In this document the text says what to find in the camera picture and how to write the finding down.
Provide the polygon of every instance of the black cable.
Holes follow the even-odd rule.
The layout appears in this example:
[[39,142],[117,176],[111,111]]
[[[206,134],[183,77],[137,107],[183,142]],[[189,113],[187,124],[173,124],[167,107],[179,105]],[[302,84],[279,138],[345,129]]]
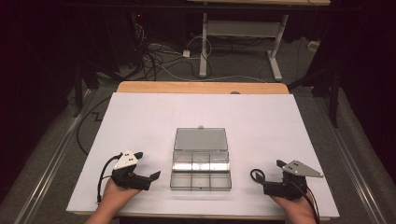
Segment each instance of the black cable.
[[164,36],[164,35],[160,35],[160,34],[154,32],[154,31],[151,31],[150,34],[153,35],[153,36],[157,36],[158,39],[163,39],[163,40],[165,40],[167,43],[169,43],[169,44],[175,46],[175,49],[183,50],[183,49],[185,48],[184,45],[178,43],[178,42],[175,41],[174,39],[168,38],[168,37],[166,37],[166,36]]
[[260,169],[253,169],[253,170],[251,170],[250,171],[250,177],[254,180],[254,182],[256,182],[256,183],[261,183],[256,177],[254,177],[254,175],[253,174],[257,174],[257,173],[259,173],[264,179],[265,179],[265,174],[264,174],[264,172],[262,171],[262,170],[260,170]]
[[177,60],[180,60],[180,59],[184,59],[185,57],[178,57],[178,58],[176,58],[176,59],[173,59],[173,60],[171,60],[171,61],[168,61],[168,62],[163,62],[163,63],[172,63],[172,62],[174,62],[174,61],[177,61]]
[[273,59],[268,59],[269,62],[268,62],[263,68],[261,68],[261,69],[259,70],[259,77],[260,77],[260,79],[262,79],[262,75],[260,74],[260,71],[263,71],[266,67],[268,67],[268,65],[271,64],[271,61],[272,61]]
[[130,72],[124,78],[130,78],[137,75],[142,70],[142,68],[143,68],[143,62],[140,62],[140,64],[134,69],[134,71]]
[[309,206],[312,209],[312,212],[314,213],[314,217],[315,217],[315,221],[317,224],[319,224],[320,220],[319,220],[319,215],[318,215],[318,211],[315,210],[315,206],[312,204],[311,200],[309,200],[309,198],[306,196],[306,194],[292,181],[288,180],[288,179],[284,179],[286,180],[288,183],[291,183],[297,190],[299,190],[301,192],[301,194],[303,195],[303,197],[306,199],[306,201],[309,203]]
[[161,46],[158,49],[149,49],[150,51],[154,51],[154,52],[160,52],[160,53],[170,53],[170,52],[162,52],[160,51],[163,48],[163,44],[160,44]]
[[158,54],[156,52],[151,52],[151,53],[154,54],[155,56],[154,58],[158,60],[158,64],[163,64],[163,56],[161,54]]
[[161,41],[161,39],[158,39],[158,42],[159,42],[159,43],[151,42],[152,39],[153,39],[153,37],[151,37],[150,41],[148,42],[148,46],[149,46],[150,44],[157,44],[157,45],[160,45],[160,47],[159,47],[158,49],[149,49],[149,48],[148,48],[148,50],[157,51],[157,50],[160,50],[160,49],[163,48],[163,42]]
[[179,64],[179,63],[188,63],[188,64],[190,65],[190,67],[191,67],[191,74],[192,74],[192,76],[193,76],[193,77],[196,77],[196,78],[201,78],[201,77],[198,77],[198,76],[196,76],[196,75],[194,74],[194,69],[193,69],[192,63],[190,63],[190,62],[184,62],[184,61],[183,61],[183,62],[174,63],[174,64],[171,64],[171,65],[165,67],[165,69],[168,69],[168,68],[170,68],[170,67],[172,67],[172,66],[174,66],[174,65],[177,65],[177,64]]
[[154,75],[152,77],[154,77],[153,81],[155,81],[157,80],[157,71],[155,70],[157,66],[155,64],[155,59],[151,54],[149,54],[148,57],[151,59],[152,69],[154,69]]
[[147,72],[147,71],[146,71],[146,68],[148,68],[148,67],[147,67],[147,66],[144,66],[144,67],[143,67],[143,75],[144,75],[145,81],[149,81],[149,79],[148,79],[148,72],[151,71],[151,69],[149,69],[148,72]]
[[158,69],[154,75],[157,76],[157,74],[161,72],[161,68],[162,68],[162,64],[163,64],[163,56],[156,54],[156,53],[153,53],[153,54],[154,54],[154,60],[155,60],[154,66],[156,66]]
[[166,52],[166,51],[160,51],[160,50],[154,50],[155,52],[163,53],[163,54],[172,54],[172,55],[180,55],[178,52]]
[[97,197],[96,197],[98,204],[102,201],[102,195],[100,194],[100,189],[101,189],[101,187],[102,187],[102,180],[104,179],[104,178],[103,178],[103,175],[105,174],[105,170],[106,170],[107,166],[108,166],[112,161],[114,161],[114,160],[119,160],[121,156],[122,156],[122,153],[120,153],[120,155],[118,155],[118,156],[113,156],[110,160],[108,160],[108,161],[106,162],[105,166],[103,167],[102,173],[100,174],[100,178],[99,178],[99,183],[98,183],[98,194],[97,194]]
[[303,43],[303,39],[301,38],[300,40],[300,44],[298,45],[297,48],[297,69],[296,69],[296,80],[298,78],[298,70],[299,70],[299,66],[300,66],[300,49],[301,49],[301,44]]
[[310,0],[307,0],[307,1],[309,4],[311,4],[315,8],[315,16],[314,16],[314,19],[312,20],[313,24],[311,26],[311,27],[313,27],[313,30],[315,30],[315,26],[317,25],[317,18],[318,18],[318,6],[315,5],[314,3],[312,3]]
[[99,102],[96,106],[94,106],[85,116],[84,118],[81,120],[81,122],[79,123],[78,127],[77,127],[77,132],[76,132],[76,138],[77,138],[77,143],[79,146],[79,149],[81,149],[81,151],[88,156],[88,152],[84,149],[84,147],[82,146],[81,142],[79,141],[79,129],[82,126],[82,123],[84,122],[84,120],[91,114],[91,112],[98,107],[99,105],[101,105],[102,103],[104,103],[105,101],[109,100],[111,98],[111,96],[107,97],[106,99],[102,100],[101,102]]
[[319,219],[320,215],[319,215],[319,209],[318,209],[317,200],[315,199],[315,196],[314,196],[314,193],[312,193],[312,190],[308,186],[306,186],[306,188],[309,190],[309,192],[312,195],[312,198],[314,199],[314,204],[315,204],[315,207],[317,209],[317,214],[318,214],[318,219]]
[[244,48],[247,48],[247,47],[257,47],[257,46],[259,46],[261,43],[262,43],[262,41],[264,41],[264,39],[265,38],[261,38],[261,37],[257,37],[257,38],[254,38],[254,40],[253,41],[251,41],[250,43],[243,43],[242,41],[247,41],[247,40],[245,40],[245,39],[240,39],[240,40],[238,40],[238,39],[231,39],[229,36],[227,36],[226,35],[226,38],[224,39],[224,38],[220,38],[220,37],[218,37],[218,36],[213,36],[213,35],[211,35],[210,37],[214,37],[215,39],[218,39],[218,40],[221,40],[221,41],[226,41],[227,43],[229,43],[230,44],[230,46],[229,46],[229,50],[228,50],[228,52],[226,52],[226,53],[224,53],[224,54],[216,54],[216,53],[214,53],[213,51],[214,51],[214,48],[215,47],[221,47],[221,48],[227,48],[227,46],[222,46],[222,45],[215,45],[215,44],[212,44],[211,46],[212,46],[212,54],[213,55],[215,55],[215,56],[218,56],[218,57],[223,57],[223,56],[226,56],[226,55],[228,55],[228,54],[231,54],[235,49],[244,49]]

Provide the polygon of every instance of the clear plastic box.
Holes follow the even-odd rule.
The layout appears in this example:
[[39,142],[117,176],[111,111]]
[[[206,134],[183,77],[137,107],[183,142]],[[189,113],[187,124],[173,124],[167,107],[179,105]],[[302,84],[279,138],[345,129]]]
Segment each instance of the clear plastic box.
[[231,190],[230,158],[224,129],[177,129],[172,190]]

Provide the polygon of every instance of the white tabletop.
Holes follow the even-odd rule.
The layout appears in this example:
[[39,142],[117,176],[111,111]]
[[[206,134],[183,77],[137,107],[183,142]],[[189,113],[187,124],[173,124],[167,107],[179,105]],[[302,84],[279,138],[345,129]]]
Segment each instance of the white tabletop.
[[[170,189],[177,128],[200,125],[225,128],[231,191]],[[120,211],[124,216],[284,218],[283,210],[251,180],[250,170],[262,169],[268,181],[280,182],[276,160],[298,160],[322,172],[292,95],[118,92],[113,93],[67,211],[89,214],[97,208],[103,166],[126,149],[144,153],[135,169],[138,175],[161,171],[161,176]],[[105,175],[111,174],[113,163]],[[339,217],[326,178],[308,177],[307,183],[320,216]]]

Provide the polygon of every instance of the cable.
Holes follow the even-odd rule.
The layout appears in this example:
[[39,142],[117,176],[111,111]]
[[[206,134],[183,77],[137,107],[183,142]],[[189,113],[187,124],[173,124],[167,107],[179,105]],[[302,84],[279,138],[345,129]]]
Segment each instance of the cable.
[[[190,46],[191,42],[192,42],[193,40],[197,39],[197,38],[204,39],[204,38],[201,37],[201,36],[196,36],[195,38],[193,38],[193,39],[189,42],[189,44],[187,44],[186,49],[189,49],[189,46]],[[209,41],[207,38],[205,38],[205,40],[206,40],[206,42],[209,44],[209,53],[207,53],[207,55],[206,55],[206,57],[207,57],[207,56],[209,56],[210,53],[212,52],[212,45],[210,44],[210,41]]]
[[145,29],[143,29],[143,27],[141,25],[139,25],[139,24],[136,24],[136,26],[140,28],[136,39],[139,39],[140,34],[142,34],[142,38],[140,40],[140,44],[137,46],[137,48],[135,48],[135,50],[137,50],[140,46],[142,46],[142,44],[144,42],[143,40],[145,39]]
[[312,24],[312,27],[315,29],[315,26],[317,25],[318,6],[315,5],[314,3],[312,3],[310,0],[306,0],[306,1],[308,1],[308,3],[311,4],[315,8],[315,16],[314,16],[314,19],[312,20],[314,22]]
[[[234,49],[244,49],[244,48],[247,48],[247,47],[257,47],[257,46],[259,46],[262,43],[262,41],[265,40],[265,38],[263,38],[263,37],[255,37],[253,39],[253,41],[251,41],[250,43],[243,43],[243,41],[250,41],[251,39],[245,39],[245,38],[235,39],[235,38],[230,38],[227,35],[225,36],[225,38],[221,38],[221,37],[218,37],[218,36],[215,36],[215,35],[209,35],[208,37],[213,37],[215,39],[218,39],[220,41],[225,41],[225,42],[230,44],[230,46],[229,46],[230,49],[226,53],[224,53],[224,54],[214,54],[214,53],[212,53],[215,56],[219,56],[219,57],[226,56],[226,55],[232,53]],[[228,46],[213,45],[212,44],[212,47],[214,49],[215,47],[227,48]]]
[[102,195],[100,194],[100,190],[102,188],[102,180],[104,179],[103,175],[105,174],[105,170],[107,168],[107,166],[114,160],[119,160],[120,157],[122,156],[122,153],[120,153],[120,155],[118,156],[114,156],[112,157],[110,160],[108,160],[105,164],[105,166],[103,167],[102,173],[100,174],[100,178],[99,178],[99,182],[98,182],[98,194],[97,194],[97,203],[99,204],[102,201]]
[[130,72],[128,75],[126,75],[124,78],[130,78],[133,77],[135,75],[137,75],[143,68],[143,63],[140,63],[135,69],[134,71]]
[[168,62],[163,62],[163,63],[171,63],[171,62],[174,62],[174,61],[177,61],[177,60],[180,60],[180,59],[184,59],[185,57],[178,57],[178,58],[176,58],[176,59],[173,59],[173,60],[171,60],[171,61],[168,61]]
[[315,201],[315,206],[317,208],[317,210],[315,210],[314,205],[312,204],[311,200],[309,200],[309,198],[306,196],[306,194],[292,181],[288,180],[288,179],[284,179],[286,180],[288,183],[291,183],[297,190],[299,190],[301,192],[301,194],[303,195],[303,197],[306,199],[306,201],[309,203],[309,206],[312,209],[312,212],[314,213],[314,217],[315,217],[315,221],[317,222],[317,224],[319,224],[320,220],[319,220],[319,213],[318,213],[318,205]]
[[179,63],[188,63],[189,65],[190,65],[190,67],[191,67],[191,74],[192,74],[192,76],[193,77],[197,77],[195,74],[194,74],[194,69],[193,69],[193,67],[192,67],[192,63],[189,63],[189,62],[178,62],[178,63],[174,63],[174,64],[171,64],[171,65],[169,65],[169,66],[167,66],[165,69],[168,69],[168,68],[170,68],[170,67],[172,67],[172,66],[174,66],[174,65],[176,65],[176,64],[179,64]]
[[256,177],[254,177],[254,175],[253,174],[256,174],[257,175],[257,173],[259,173],[261,176],[262,176],[262,178],[264,178],[265,179],[265,174],[264,174],[264,172],[262,171],[262,170],[260,170],[260,169],[253,169],[253,170],[251,170],[250,171],[250,177],[254,180],[254,182],[256,182],[256,183],[261,183]]
[[[177,52],[175,49],[169,48],[169,47],[167,47],[167,46],[165,46],[165,45],[163,45],[163,44],[161,44],[160,46],[161,46],[161,47],[160,47],[159,49],[156,49],[156,50],[154,50],[154,51],[157,51],[157,52],[160,52],[160,53],[171,53],[171,54],[182,55],[181,53]],[[159,50],[162,49],[162,48],[171,49],[172,51],[159,51]]]
[[151,50],[151,51],[157,51],[157,50],[160,50],[160,49],[163,48],[163,43],[160,43],[160,44],[148,43],[148,47],[149,47],[150,45],[158,45],[158,46],[160,46],[158,49],[149,49],[149,48],[148,48],[148,50]]
[[99,102],[96,106],[94,106],[82,119],[82,121],[79,123],[78,127],[77,127],[77,132],[76,132],[76,138],[77,138],[77,143],[79,146],[79,149],[81,149],[81,151],[88,156],[88,152],[84,149],[84,147],[82,146],[81,142],[79,141],[79,129],[82,126],[82,123],[84,122],[84,120],[91,114],[91,112],[98,107],[99,105],[101,105],[102,103],[104,103],[105,101],[109,100],[111,98],[111,96],[105,98],[104,100],[102,100],[101,102]]
[[[146,54],[145,54],[145,58],[143,59],[144,60],[144,64],[145,64],[144,70],[143,70],[144,71],[144,79],[146,81],[149,81],[149,79],[151,77],[154,77],[154,79],[152,81],[157,80],[157,74],[161,71],[160,69],[157,70],[157,64],[162,64],[163,63],[163,56],[161,56],[161,55],[159,55],[157,53],[154,53],[154,52],[152,52],[152,54],[154,56],[151,55],[149,50],[147,50]],[[147,61],[151,62],[151,66],[146,65]],[[152,70],[154,70],[154,74],[150,76],[149,73]]]
[[301,44],[303,43],[303,38],[301,38],[300,40],[300,44],[298,45],[297,48],[297,68],[296,68],[296,80],[298,78],[298,70],[299,70],[299,66],[300,66],[300,49],[301,49]]
[[317,209],[317,214],[318,214],[318,219],[319,219],[320,215],[319,215],[319,209],[318,209],[317,200],[315,199],[315,196],[314,196],[314,193],[312,193],[312,190],[308,186],[306,186],[306,188],[309,190],[312,198],[314,199],[314,204],[315,204],[315,207]]
[[164,39],[165,41],[172,43],[173,45],[177,46],[177,48],[180,48],[180,50],[183,50],[185,48],[184,44],[181,45],[180,43],[178,43],[177,41],[170,39],[164,35],[158,34],[154,31],[150,31],[151,36],[156,36],[158,39]]
[[163,69],[166,73],[168,73],[171,77],[174,77],[179,80],[184,80],[184,81],[190,81],[190,82],[204,82],[204,81],[215,81],[215,80],[221,80],[221,79],[228,79],[228,78],[234,78],[234,77],[242,77],[242,78],[248,78],[248,79],[254,79],[263,83],[266,83],[266,81],[255,78],[255,77],[245,77],[245,76],[230,76],[230,77],[216,77],[216,78],[210,78],[210,79],[201,79],[201,80],[192,80],[192,79],[187,79],[183,77],[177,77],[173,75],[171,72],[169,72],[166,68],[161,66],[161,69]]
[[268,67],[268,65],[271,64],[271,61],[272,61],[274,58],[269,59],[269,62],[268,62],[262,69],[260,69],[260,71],[262,71],[262,70],[264,70],[266,67]]

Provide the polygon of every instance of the metal rail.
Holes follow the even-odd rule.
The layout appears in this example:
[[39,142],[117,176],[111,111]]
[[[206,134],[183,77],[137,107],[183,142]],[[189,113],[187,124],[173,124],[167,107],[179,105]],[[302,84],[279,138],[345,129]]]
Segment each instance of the metal rail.
[[368,186],[367,182],[365,181],[361,171],[359,170],[358,165],[356,164],[353,156],[350,154],[347,144],[344,142],[343,137],[332,126],[332,122],[328,117],[328,111],[326,105],[322,98],[316,98],[317,106],[320,112],[323,114],[323,117],[326,119],[326,123],[329,126],[329,129],[332,131],[332,134],[336,140],[338,146],[338,152],[340,153],[341,159],[346,167],[347,172],[356,188],[356,191],[361,198],[361,202],[363,203],[367,214],[369,215],[372,223],[387,223],[385,220],[380,207],[378,206],[377,202],[375,201],[374,195]]
[[[85,105],[89,105],[93,99],[95,91],[87,90],[84,96]],[[52,183],[53,178],[55,177],[62,160],[64,159],[64,155],[68,149],[68,145],[70,142],[71,137],[74,135],[76,127],[81,122],[81,119],[87,112],[88,107],[84,106],[81,110],[81,113],[72,119],[71,125],[69,129],[66,131],[64,137],[62,138],[59,146],[56,148],[52,159],[49,162],[49,165],[38,180],[35,188],[33,189],[32,193],[30,194],[29,198],[27,199],[25,205],[23,206],[20,214],[18,215],[15,224],[19,223],[32,223],[33,219],[35,218],[35,213],[38,210],[41,202],[43,201],[48,189],[50,188],[50,184]]]

